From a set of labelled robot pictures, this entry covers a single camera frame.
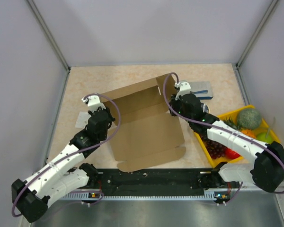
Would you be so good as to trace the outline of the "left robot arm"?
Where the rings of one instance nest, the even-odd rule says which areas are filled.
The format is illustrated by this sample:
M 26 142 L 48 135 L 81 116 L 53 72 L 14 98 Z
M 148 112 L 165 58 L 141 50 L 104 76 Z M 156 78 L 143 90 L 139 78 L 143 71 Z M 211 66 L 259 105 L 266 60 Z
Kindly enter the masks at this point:
M 17 179 L 12 183 L 12 216 L 17 217 L 14 211 L 18 210 L 29 223 L 33 223 L 66 194 L 97 184 L 98 176 L 92 164 L 84 163 L 73 172 L 70 170 L 112 139 L 107 133 L 115 118 L 104 105 L 89 111 L 89 115 L 87 125 L 52 161 L 25 180 Z

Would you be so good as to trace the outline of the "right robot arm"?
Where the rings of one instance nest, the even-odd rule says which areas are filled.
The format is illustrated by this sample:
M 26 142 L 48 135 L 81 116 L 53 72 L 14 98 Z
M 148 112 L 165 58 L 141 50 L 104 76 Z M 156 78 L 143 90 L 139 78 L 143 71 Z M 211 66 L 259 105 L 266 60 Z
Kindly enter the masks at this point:
M 199 136 L 218 142 L 249 161 L 248 164 L 222 164 L 211 176 L 215 186 L 223 187 L 231 181 L 249 182 L 263 191 L 279 194 L 277 188 L 284 181 L 284 148 L 280 143 L 268 144 L 231 128 L 216 116 L 203 112 L 193 94 L 180 98 L 172 95 L 165 102 L 171 115 L 188 122 Z

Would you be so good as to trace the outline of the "brown cardboard box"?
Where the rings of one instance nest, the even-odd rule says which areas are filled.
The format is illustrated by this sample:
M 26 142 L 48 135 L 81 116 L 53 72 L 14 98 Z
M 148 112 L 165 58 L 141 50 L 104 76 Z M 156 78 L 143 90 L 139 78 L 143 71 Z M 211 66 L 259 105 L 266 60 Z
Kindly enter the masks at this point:
M 105 106 L 121 124 L 109 144 L 122 172 L 176 161 L 186 153 L 180 121 L 170 115 L 163 97 L 176 92 L 174 84 L 162 75 L 105 93 L 116 103 L 106 101 Z

